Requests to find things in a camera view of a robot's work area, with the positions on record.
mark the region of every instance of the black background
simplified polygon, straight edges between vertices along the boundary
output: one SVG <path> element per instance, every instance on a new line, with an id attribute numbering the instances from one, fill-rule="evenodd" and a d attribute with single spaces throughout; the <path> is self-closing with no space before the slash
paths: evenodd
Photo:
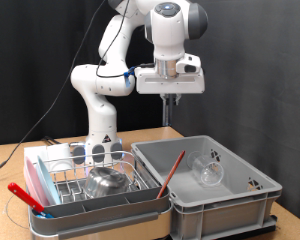
<path id="1" fill-rule="evenodd" d="M 173 127 L 208 135 L 283 186 L 300 218 L 300 0 L 200 0 L 209 25 L 186 42 L 206 91 L 184 95 Z"/>
<path id="2" fill-rule="evenodd" d="M 60 90 L 90 19 L 101 0 L 0 0 L 0 144 L 15 143 L 48 110 Z M 98 64 L 104 30 L 118 14 L 106 1 L 91 27 L 76 65 Z M 153 62 L 153 45 L 135 30 L 129 67 Z M 118 131 L 161 126 L 158 95 L 108 97 L 117 108 Z M 81 95 L 67 83 L 57 104 L 26 141 L 88 134 Z"/>

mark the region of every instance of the wooden table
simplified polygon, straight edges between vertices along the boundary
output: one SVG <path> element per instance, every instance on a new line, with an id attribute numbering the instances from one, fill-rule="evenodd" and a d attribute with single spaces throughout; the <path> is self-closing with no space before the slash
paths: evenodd
<path id="1" fill-rule="evenodd" d="M 130 151 L 131 143 L 141 141 L 151 141 L 168 138 L 182 137 L 178 132 L 170 127 L 138 130 L 131 132 L 121 132 L 118 136 L 123 139 L 123 149 Z M 60 142 L 84 141 L 85 137 L 74 137 L 58 139 Z M 23 149 L 44 145 L 43 142 L 29 142 L 22 144 L 15 152 L 9 163 L 0 171 L 0 239 L 27 240 L 30 239 L 29 229 L 23 229 L 12 223 L 6 214 L 5 206 L 12 196 L 7 186 L 10 182 L 15 182 L 20 186 L 25 186 L 23 178 Z M 0 163 L 4 161 L 15 144 L 0 146 Z M 18 198 L 14 197 L 9 203 L 9 216 L 18 224 L 28 227 L 27 206 Z M 278 205 L 273 204 L 271 214 L 278 217 L 277 230 L 275 232 L 263 234 L 249 238 L 251 240 L 300 240 L 300 219 L 289 211 Z"/>

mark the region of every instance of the dish rack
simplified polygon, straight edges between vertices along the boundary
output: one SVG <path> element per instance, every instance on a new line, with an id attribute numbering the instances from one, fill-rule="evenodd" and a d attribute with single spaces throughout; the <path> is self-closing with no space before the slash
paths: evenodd
<path id="1" fill-rule="evenodd" d="M 134 155 L 130 152 L 126 151 L 115 151 L 115 152 L 106 152 L 106 153 L 97 153 L 97 154 L 91 154 L 91 155 L 82 155 L 82 156 L 74 156 L 74 157 L 67 157 L 67 158 L 59 158 L 59 159 L 52 159 L 44 161 L 44 163 L 49 164 L 55 161 L 60 160 L 69 160 L 69 159 L 76 159 L 76 158 L 82 158 L 82 157 L 92 157 L 92 156 L 99 156 L 99 155 L 105 155 L 105 154 L 115 154 L 115 153 L 121 153 L 125 155 L 130 155 L 133 157 L 133 162 L 135 161 Z M 83 201 L 88 200 L 90 197 L 84 190 L 84 184 L 86 182 L 86 179 L 88 177 L 89 171 L 94 167 L 111 167 L 112 169 L 115 168 L 115 166 L 119 166 L 120 172 L 125 174 L 127 179 L 130 182 L 128 192 L 132 191 L 138 191 L 138 190 L 144 190 L 149 189 L 150 187 L 147 185 L 147 183 L 143 180 L 143 178 L 139 175 L 137 170 L 135 169 L 135 163 L 131 164 L 130 162 L 123 161 L 123 160 L 113 160 L 110 163 L 95 163 L 93 164 L 83 164 L 77 165 L 75 164 L 75 161 L 72 161 L 72 168 L 66 169 L 66 170 L 60 170 L 60 171 L 49 171 L 50 175 L 52 175 L 52 179 L 54 181 L 54 185 L 57 189 L 59 198 L 61 200 L 62 204 L 70 203 L 70 202 L 77 202 L 77 201 Z M 132 172 L 127 173 L 127 168 L 125 165 L 128 166 L 128 169 L 131 169 Z"/>
<path id="2" fill-rule="evenodd" d="M 121 153 L 132 156 L 128 161 L 113 160 L 111 163 L 74 165 L 71 169 L 49 171 L 58 191 L 61 204 L 45 207 L 54 218 L 37 217 L 30 207 L 30 238 L 33 240 L 111 240 L 111 239 L 158 239 L 169 235 L 173 204 L 166 189 L 156 199 L 160 184 L 152 178 L 144 179 L 136 170 L 134 155 L 126 151 L 98 153 L 45 161 L 49 163 L 80 157 Z M 130 181 L 130 190 L 98 198 L 89 198 L 84 184 L 93 167 L 111 167 L 123 172 Z"/>

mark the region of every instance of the bin handle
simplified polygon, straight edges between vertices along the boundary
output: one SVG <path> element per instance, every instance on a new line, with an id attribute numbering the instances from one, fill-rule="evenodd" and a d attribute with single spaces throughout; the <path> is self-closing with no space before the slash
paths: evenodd
<path id="1" fill-rule="evenodd" d="M 146 213 L 138 216 L 121 218 L 117 220 L 112 220 L 108 222 L 102 222 L 94 225 L 89 225 L 80 228 L 74 228 L 70 230 L 58 232 L 59 239 L 69 239 L 82 235 L 93 234 L 97 232 L 102 232 L 106 230 L 111 230 L 114 228 L 126 227 L 133 224 L 144 223 L 148 221 L 157 220 L 159 217 L 158 212 Z"/>

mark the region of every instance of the red stick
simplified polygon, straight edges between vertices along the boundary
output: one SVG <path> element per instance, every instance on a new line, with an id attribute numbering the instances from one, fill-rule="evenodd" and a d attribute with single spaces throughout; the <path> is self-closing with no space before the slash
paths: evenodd
<path id="1" fill-rule="evenodd" d="M 186 153 L 186 151 L 184 151 L 184 150 L 180 153 L 180 155 L 179 155 L 176 163 L 173 165 L 173 167 L 172 167 L 172 169 L 171 169 L 171 171 L 170 171 L 170 173 L 169 173 L 166 181 L 164 182 L 164 184 L 163 184 L 163 186 L 162 186 L 162 188 L 161 188 L 161 190 L 160 190 L 160 192 L 159 192 L 159 194 L 157 196 L 157 199 L 161 198 L 164 190 L 166 189 L 168 183 L 170 182 L 170 179 L 172 178 L 172 175 L 177 170 L 177 167 L 179 166 L 179 163 L 181 162 L 181 160 L 182 160 L 182 158 L 183 158 L 183 156 L 184 156 L 185 153 Z"/>

